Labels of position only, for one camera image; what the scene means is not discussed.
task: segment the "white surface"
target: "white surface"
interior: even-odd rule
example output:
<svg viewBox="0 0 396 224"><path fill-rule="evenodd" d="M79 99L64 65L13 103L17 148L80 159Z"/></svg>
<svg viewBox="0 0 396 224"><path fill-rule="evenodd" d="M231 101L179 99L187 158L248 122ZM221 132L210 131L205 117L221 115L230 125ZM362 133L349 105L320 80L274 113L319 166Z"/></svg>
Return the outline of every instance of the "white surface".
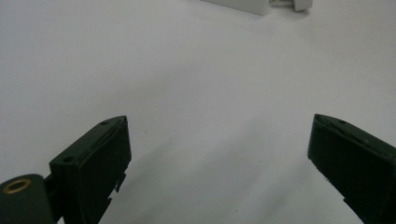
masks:
<svg viewBox="0 0 396 224"><path fill-rule="evenodd" d="M0 179L48 175L127 115L133 160L103 224L361 223L306 150L315 113L396 146L395 11L0 1Z"/></svg>

